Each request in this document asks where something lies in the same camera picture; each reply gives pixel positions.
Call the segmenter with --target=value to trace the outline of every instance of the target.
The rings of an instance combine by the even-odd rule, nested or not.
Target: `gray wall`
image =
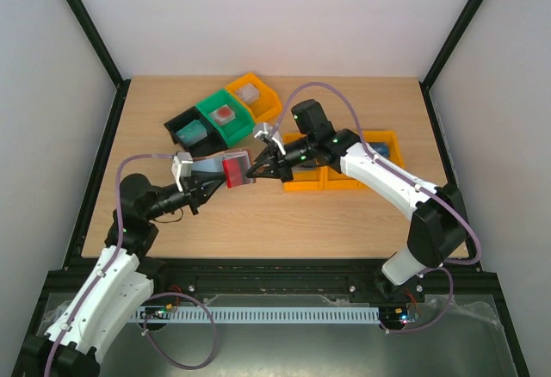
[[[0,376],[59,269],[115,89],[65,0],[0,0]]]
[[[534,376],[551,374],[551,0],[486,0],[433,89]]]
[[[467,0],[84,1],[127,77],[419,77]]]

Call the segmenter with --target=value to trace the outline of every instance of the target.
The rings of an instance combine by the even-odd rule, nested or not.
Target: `wooden tabletop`
[[[112,224],[115,172],[119,163],[139,153],[174,153],[176,147],[163,124],[222,89],[235,77],[135,77],[132,80],[83,256],[98,256]],[[397,133],[406,169],[436,184],[446,178],[415,78],[402,77],[261,77],[282,102],[300,84],[327,82],[352,102],[363,129],[392,129]],[[325,89],[303,90],[296,102],[315,98],[335,128],[353,128],[347,108]],[[296,132],[294,121],[282,133]],[[252,137],[256,156],[263,144]],[[173,182],[170,161],[142,159],[124,174],[145,174],[151,183]],[[150,256],[181,258],[364,258],[389,257],[405,244],[409,222],[389,202],[371,190],[283,192],[277,180],[236,188],[221,188],[192,216],[158,224]],[[467,256],[462,246],[454,254]]]

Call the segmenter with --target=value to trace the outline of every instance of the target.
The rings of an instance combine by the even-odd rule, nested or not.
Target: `purple cable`
[[[283,117],[284,117],[285,113],[287,112],[289,106],[291,105],[291,102],[296,97],[296,95],[301,90],[303,90],[307,87],[313,87],[313,86],[319,86],[319,87],[323,87],[325,89],[330,90],[335,95],[337,95],[339,99],[341,99],[344,102],[344,104],[346,105],[346,107],[350,111],[350,114],[352,115],[352,119],[354,120],[354,123],[356,124],[356,130],[357,130],[358,136],[360,137],[360,140],[362,142],[363,150],[366,152],[366,154],[368,155],[368,157],[371,160],[376,162],[383,169],[389,171],[390,173],[392,173],[393,175],[398,177],[400,180],[406,182],[410,186],[415,187],[415,185],[417,184],[415,181],[411,180],[407,176],[402,175],[401,173],[399,173],[392,166],[389,166],[386,163],[378,160],[379,156],[378,155],[377,155],[377,157],[375,156],[376,152],[369,145],[369,143],[367,143],[365,141],[365,138],[363,137],[362,126],[360,125],[360,120],[358,119],[358,116],[356,114],[356,111],[352,107],[352,104],[348,101],[348,99],[340,91],[338,91],[333,86],[331,86],[327,83],[310,82],[310,83],[304,83],[301,86],[297,87],[293,91],[293,93],[291,93],[291,95],[289,96],[287,101],[285,102],[285,105],[283,106],[283,110],[280,113],[279,117],[277,118],[277,123],[275,124],[274,128],[272,129],[271,134],[269,135],[270,137],[272,137],[279,130],[279,127],[280,127],[280,125],[282,124],[282,121],[283,121]],[[460,214],[458,214],[457,211],[454,208],[452,208],[450,205],[448,205],[443,199],[439,198],[438,196],[436,196],[435,194],[433,194],[432,192],[430,192],[428,189],[426,189],[424,187],[420,187],[419,191],[424,193],[425,195],[429,196],[433,201],[436,201],[441,207],[446,209],[461,224],[461,226],[463,226],[463,228],[465,228],[465,230],[467,231],[469,236],[473,239],[474,248],[476,249],[476,254],[472,259],[448,258],[448,259],[446,259],[445,262],[446,263],[454,263],[454,264],[457,264],[457,265],[471,265],[473,263],[477,263],[480,260],[480,257],[482,256],[482,247],[480,246],[479,238],[476,236],[476,233],[474,233],[473,228],[471,228],[471,226],[466,222],[466,220],[464,220],[463,217]]]
[[[119,255],[119,251],[121,250],[122,246],[122,235],[124,233],[124,228],[122,226],[122,206],[121,206],[121,174],[122,169],[125,167],[125,165],[128,162],[132,162],[136,159],[143,159],[143,158],[162,158],[162,159],[172,159],[174,155],[166,155],[163,153],[160,154],[144,154],[144,155],[135,155],[131,156],[130,158],[126,158],[122,161],[122,163],[119,165],[119,169],[117,169],[117,173],[115,175],[115,205],[116,205],[116,213],[117,213],[117,225],[119,228],[119,236],[117,238],[117,245],[115,248],[115,252],[113,255],[109,258],[105,266],[103,267],[103,272],[107,272],[109,267],[113,265],[115,262],[115,259]],[[73,308],[72,312],[67,317],[66,324],[70,325],[75,317],[78,314],[78,311],[83,306],[84,302],[86,301],[86,298],[90,295],[96,284],[101,280],[102,278],[97,275],[94,280],[89,284],[89,286],[86,288],[86,290],[83,292],[81,297],[78,299],[77,304],[75,304],[75,307]],[[61,341],[63,340],[63,337],[67,333],[66,330],[62,330],[56,340],[53,342],[52,349],[50,349],[50,354],[48,355],[46,366],[44,367],[44,377],[50,377],[50,371],[52,370],[52,363],[53,358],[55,356],[55,352],[57,351],[59,345],[61,344]]]
[[[198,364],[196,366],[186,366],[185,364],[181,364],[179,362],[172,360],[164,353],[164,351],[161,350],[161,348],[157,345],[157,343],[155,343],[155,340],[153,340],[153,337],[150,335],[149,330],[147,330],[147,321],[150,319],[150,317],[153,314],[150,314],[147,317],[145,317],[144,327],[143,327],[145,338],[147,338],[147,341],[149,341],[149,343],[153,346],[155,351],[159,353],[159,355],[161,355],[167,362],[169,362],[171,365],[173,365],[176,368],[180,368],[182,370],[198,370],[200,368],[206,367],[214,360],[216,354],[218,353],[218,347],[220,345],[220,338],[218,335],[218,330],[216,329],[216,323],[214,322],[213,314],[208,310],[208,308],[202,302],[186,294],[172,293],[172,292],[156,294],[150,297],[148,301],[156,300],[157,298],[162,298],[162,297],[180,297],[180,298],[184,298],[185,300],[191,301],[194,304],[197,304],[207,314],[208,320],[210,321],[210,324],[213,326],[213,347],[211,348],[210,354],[208,355],[207,359],[201,364]]]
[[[448,311],[449,307],[451,306],[451,301],[454,298],[454,280],[451,277],[451,274],[449,273],[449,271],[447,269],[445,269],[444,267],[434,268],[434,269],[431,269],[428,272],[437,271],[437,270],[443,271],[448,276],[448,279],[449,279],[448,299],[446,300],[446,305],[444,306],[444,308],[438,313],[438,315],[432,321],[430,321],[427,324],[423,324],[423,325],[421,325],[417,328],[411,328],[411,329],[408,329],[408,330],[389,330],[387,327],[385,327],[385,325],[383,323],[381,323],[381,328],[385,332],[387,332],[388,334],[409,334],[409,333],[412,333],[412,332],[426,330],[427,328],[431,327],[432,325],[436,324],[438,321],[440,321],[442,319],[444,314]]]

